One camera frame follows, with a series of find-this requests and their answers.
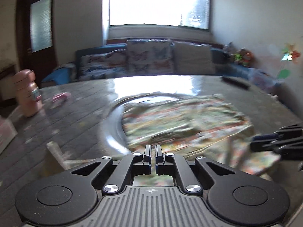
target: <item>wooden door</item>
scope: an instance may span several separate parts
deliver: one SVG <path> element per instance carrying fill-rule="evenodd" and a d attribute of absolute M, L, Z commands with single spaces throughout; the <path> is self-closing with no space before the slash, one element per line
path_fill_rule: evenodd
<path fill-rule="evenodd" d="M 20 68 L 34 70 L 38 85 L 57 67 L 52 4 L 53 0 L 17 0 L 16 40 Z"/>

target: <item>stuffed toy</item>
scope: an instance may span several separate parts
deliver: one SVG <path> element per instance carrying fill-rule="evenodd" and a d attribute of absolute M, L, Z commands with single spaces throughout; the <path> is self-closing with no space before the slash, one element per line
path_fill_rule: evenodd
<path fill-rule="evenodd" d="M 240 49 L 234 54 L 234 63 L 237 65 L 249 67 L 253 59 L 252 52 L 247 49 Z"/>
<path fill-rule="evenodd" d="M 224 51 L 224 53 L 231 55 L 231 54 L 235 54 L 237 50 L 234 47 L 234 45 L 232 44 L 232 42 L 230 42 L 230 43 L 224 45 L 223 51 Z"/>

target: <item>patterned cloth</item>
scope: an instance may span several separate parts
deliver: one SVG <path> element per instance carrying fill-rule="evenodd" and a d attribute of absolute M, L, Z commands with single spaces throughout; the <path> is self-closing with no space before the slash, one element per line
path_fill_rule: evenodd
<path fill-rule="evenodd" d="M 81 57 L 80 81 L 127 76 L 126 50 Z"/>
<path fill-rule="evenodd" d="M 122 123 L 132 151 L 161 144 L 163 153 L 178 153 L 188 160 L 202 155 L 257 175 L 280 159 L 272 152 L 249 151 L 254 127 L 221 95 L 127 103 Z"/>
<path fill-rule="evenodd" d="M 128 40 L 131 75 L 161 75 L 174 72 L 171 40 Z"/>

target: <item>pink bottle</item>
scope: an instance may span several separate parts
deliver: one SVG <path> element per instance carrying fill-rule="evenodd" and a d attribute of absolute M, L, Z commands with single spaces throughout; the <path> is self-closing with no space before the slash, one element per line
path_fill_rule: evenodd
<path fill-rule="evenodd" d="M 33 116 L 42 108 L 41 95 L 35 79 L 35 73 L 29 69 L 17 72 L 14 76 L 16 99 L 25 117 Z"/>

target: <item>circular black pad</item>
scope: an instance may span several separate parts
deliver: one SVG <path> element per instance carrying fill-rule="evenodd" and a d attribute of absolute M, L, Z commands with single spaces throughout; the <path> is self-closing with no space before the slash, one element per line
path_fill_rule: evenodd
<path fill-rule="evenodd" d="M 72 192 L 63 186 L 50 186 L 41 189 L 37 194 L 37 200 L 43 205 L 57 206 L 69 201 Z"/>
<path fill-rule="evenodd" d="M 83 218 L 97 201 L 91 178 L 65 171 L 23 187 L 15 205 L 23 221 L 62 226 Z"/>
<path fill-rule="evenodd" d="M 286 191 L 274 182 L 232 170 L 234 173 L 229 175 L 212 173 L 214 185 L 207 202 L 213 212 L 240 226 L 267 226 L 281 221 L 290 204 Z"/>
<path fill-rule="evenodd" d="M 243 186 L 234 191 L 234 198 L 243 205 L 257 206 L 268 199 L 266 191 L 255 186 Z"/>

